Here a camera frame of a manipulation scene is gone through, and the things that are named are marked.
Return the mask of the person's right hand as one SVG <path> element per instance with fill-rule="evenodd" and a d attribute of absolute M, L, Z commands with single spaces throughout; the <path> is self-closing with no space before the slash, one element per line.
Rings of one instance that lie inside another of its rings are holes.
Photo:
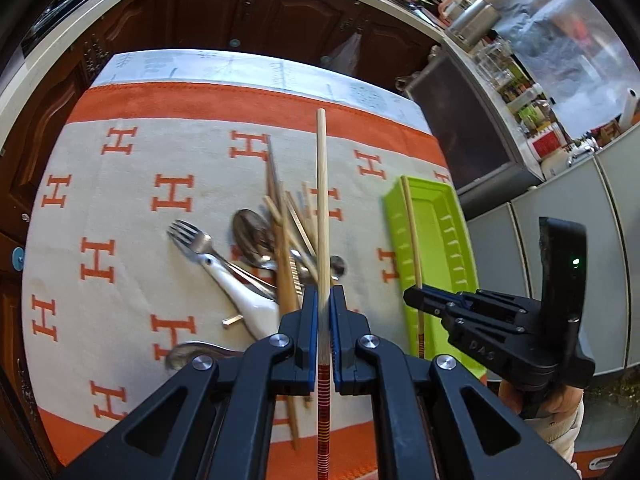
<path fill-rule="evenodd" d="M 584 421 L 584 390 L 560 385 L 527 423 L 567 463 L 573 463 L 575 442 Z"/>

